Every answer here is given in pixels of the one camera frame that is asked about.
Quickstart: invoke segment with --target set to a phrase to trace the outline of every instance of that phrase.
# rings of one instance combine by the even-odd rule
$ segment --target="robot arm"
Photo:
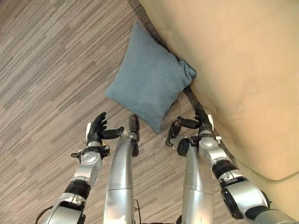
[[[114,139],[123,132],[123,127],[106,130],[106,113],[100,114],[86,129],[87,148],[71,156],[79,159],[79,166],[70,184],[53,205],[44,224],[83,224],[83,214],[89,192],[102,168],[102,159],[110,155],[109,146],[102,139]]]
[[[173,122],[166,140],[181,156],[186,156],[192,147],[198,147],[201,158],[205,158],[210,170],[220,183],[221,196],[231,216],[256,224],[297,224],[281,211],[270,209],[266,194],[241,174],[225,151],[220,148],[219,137],[214,136],[212,122],[203,111],[196,112],[196,120],[178,117]],[[199,129],[197,136],[178,135],[181,127]]]

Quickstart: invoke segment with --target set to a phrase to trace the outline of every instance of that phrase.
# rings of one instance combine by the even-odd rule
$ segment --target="robotic hand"
[[[86,129],[87,148],[71,157],[79,159],[79,166],[71,179],[69,186],[59,197],[51,209],[44,224],[83,224],[83,214],[86,200],[91,188],[94,186],[98,172],[102,168],[102,160],[110,156],[109,146],[104,146],[102,140],[115,139],[121,136],[123,127],[106,130],[106,113],[101,113]]]

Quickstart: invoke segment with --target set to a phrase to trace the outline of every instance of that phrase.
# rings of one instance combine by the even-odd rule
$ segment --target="cushion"
[[[105,94],[158,133],[171,104],[195,75],[135,22],[123,63]]]

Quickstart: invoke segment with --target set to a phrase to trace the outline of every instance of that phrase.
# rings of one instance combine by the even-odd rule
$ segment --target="wire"
[[[134,199],[134,201],[137,202],[137,208],[136,208],[135,205],[134,205],[134,209],[135,209],[135,210],[138,210],[138,214],[139,214],[139,224],[141,224],[141,215],[140,215],[140,207],[139,207],[139,203],[138,203],[138,201],[137,201],[136,199]]]
[[[35,222],[35,224],[37,224],[38,220],[42,217],[42,215],[43,215],[47,210],[50,210],[50,209],[52,209],[52,208],[53,208],[53,206],[48,207],[48,208],[42,210],[41,213],[39,213],[38,216],[36,217],[36,222]]]

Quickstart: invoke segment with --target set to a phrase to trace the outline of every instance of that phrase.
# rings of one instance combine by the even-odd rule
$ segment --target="beige sofa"
[[[243,173],[299,219],[299,13],[293,0],[140,0]]]

